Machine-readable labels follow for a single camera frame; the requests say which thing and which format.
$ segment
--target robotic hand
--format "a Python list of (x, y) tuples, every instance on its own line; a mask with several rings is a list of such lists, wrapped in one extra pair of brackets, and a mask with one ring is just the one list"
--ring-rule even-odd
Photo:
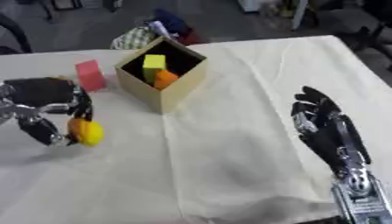
[(299, 138), (335, 175), (332, 193), (347, 223), (392, 223), (382, 185), (367, 169), (371, 158), (351, 119), (326, 95), (304, 87), (291, 116)]
[[(73, 116), (69, 133), (61, 135), (42, 114)], [(93, 119), (88, 94), (70, 80), (39, 78), (0, 83), (0, 124), (16, 118), (20, 129), (45, 145), (83, 143), (95, 145), (103, 135)]]

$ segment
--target open box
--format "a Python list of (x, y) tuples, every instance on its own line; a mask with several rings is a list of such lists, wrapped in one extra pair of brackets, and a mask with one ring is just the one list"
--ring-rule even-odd
[[(145, 82), (144, 55), (164, 54), (167, 70), (179, 76), (163, 90)], [(165, 37), (160, 37), (115, 66), (120, 85), (159, 113), (172, 111), (206, 75), (207, 58)]]

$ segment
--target orange cube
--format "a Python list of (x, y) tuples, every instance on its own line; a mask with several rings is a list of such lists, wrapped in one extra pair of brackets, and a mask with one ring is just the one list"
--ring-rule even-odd
[(178, 80), (179, 77), (175, 73), (171, 73), (167, 70), (160, 70), (157, 72), (154, 88), (159, 90), (163, 90), (164, 88), (169, 87), (174, 81)]

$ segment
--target table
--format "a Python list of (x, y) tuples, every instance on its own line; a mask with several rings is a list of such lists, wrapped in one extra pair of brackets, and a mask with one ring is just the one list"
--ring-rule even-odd
[(290, 118), (303, 85), (351, 116), (374, 174), (392, 192), (392, 91), (337, 38), (191, 48), (209, 59), (206, 80), (166, 115), (118, 87), (113, 65), (132, 51), (0, 57), (2, 79), (73, 78), (75, 63), (97, 60), (108, 80), (108, 89), (91, 94), (106, 130), (97, 147), (48, 149), (14, 122), (0, 127), (0, 224), (295, 223), (336, 215), (332, 174)]

